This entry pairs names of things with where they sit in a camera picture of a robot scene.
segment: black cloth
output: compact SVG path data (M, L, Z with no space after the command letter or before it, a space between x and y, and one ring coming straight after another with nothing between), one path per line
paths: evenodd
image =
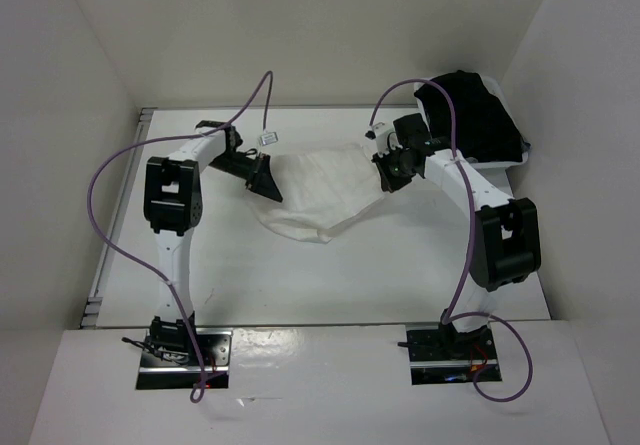
M480 75L458 70L432 79L451 96L456 111L458 149L478 162L522 162L522 136L500 99ZM415 92L433 137L451 138L451 114L442 94L429 85Z

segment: white panel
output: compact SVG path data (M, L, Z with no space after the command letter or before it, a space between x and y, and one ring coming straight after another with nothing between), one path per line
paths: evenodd
M501 77L539 0L79 2L138 105L219 106L266 68L278 104L372 103L456 68Z
M139 353L120 337L142 331L66 332L30 443L607 445L569 326L514 325L536 368L509 404L470 384L411 386L402 326L236 330L229 389L198 405L188 390L135 390ZM505 396L526 362L494 333L504 382L482 387Z
M415 108L385 108L394 120ZM157 111L149 138L189 133L203 119L224 121L233 110ZM269 129L280 141L270 154L356 142L375 152L364 133L367 108L274 109ZM256 143L262 111L237 122L245 147ZM118 245L158 263L153 232L142 214L146 162L166 156L179 142L146 147L123 207ZM488 177L509 192L503 171ZM292 325L437 321L449 304L464 263L468 221L427 180L387 195L354 226L323 245L296 242L270 232L245 203L244 182L209 169L201 175L203 217L191 250L191 293L196 322L203 325ZM100 288L98 325L143 326L155 313L155 275L110 254ZM536 274L495 293L496 312L508 319L545 319L548 311Z
M3 445L29 441L61 330L0 331L0 437Z
M503 82L533 144L511 178L540 214L541 276L571 319L613 443L640 436L640 0L545 0Z

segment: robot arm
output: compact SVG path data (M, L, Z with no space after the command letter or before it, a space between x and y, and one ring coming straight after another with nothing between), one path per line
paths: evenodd
M200 122L196 128L217 128L221 122ZM173 284L186 314L194 324L189 293L189 252L194 227L202 217L200 173L207 166L246 180L250 191L282 201L270 171L270 157L238 152L242 145L235 127L224 133L203 135L187 141L168 157L147 162L144 216L155 232L159 268ZM151 323L149 345L178 354L192 353L191 343L178 306L166 284L159 282L156 315Z
M382 189L393 193L420 175L444 191L456 206L475 220L476 235L470 275L452 314L481 311L491 313L496 304L491 292L503 285L522 282L540 267L540 240L535 205L529 199L515 200L498 190L458 152L457 161L469 178L475 214L469 217L465 184L446 138L431 138L419 116L407 116L393 125L378 123L367 137L376 141L378 153L372 161L380 173ZM487 319L468 317L454 322L456 330L468 333Z

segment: white wall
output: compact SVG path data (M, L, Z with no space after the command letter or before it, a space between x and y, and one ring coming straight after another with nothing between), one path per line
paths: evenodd
M139 106L242 103L267 68L278 104L371 104L458 67L501 77L539 2L79 0Z
M615 445L638 443L640 0L545 0L503 81L533 144L545 292L571 319Z
M0 437L12 445L28 440L91 286L89 177L131 141L137 112L75 0L0 0L0 30ZM121 176L100 187L103 223Z

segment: white table surface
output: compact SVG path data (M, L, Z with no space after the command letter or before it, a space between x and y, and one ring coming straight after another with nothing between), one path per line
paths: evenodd
M384 108L393 120L414 108ZM234 110L155 111L148 138L190 133L204 119L224 121ZM280 141L264 151L296 153L361 143L371 108L280 108L269 130ZM261 133L262 111L237 122L246 148ZM157 263L155 242L142 214L145 164L180 142L145 147L130 178L116 221L118 245ZM504 171L485 176L510 191ZM265 229L245 203L242 180L213 169L201 175L204 213L191 250L191 296L201 325L304 325L437 321L448 305L465 255L468 222L426 180L414 179L388 195L360 222L326 245L300 243ZM110 252L98 282L103 296L99 327L146 327L155 312L157 280L146 269ZM499 316L548 319L537 274L499 289Z
M143 330L65 332L31 445L608 444L566 322L514 323L535 363L519 400L470 384L412 386L399 325L234 331L230 383L198 405L188 390L136 391ZM506 396L526 377L515 338L494 326Z

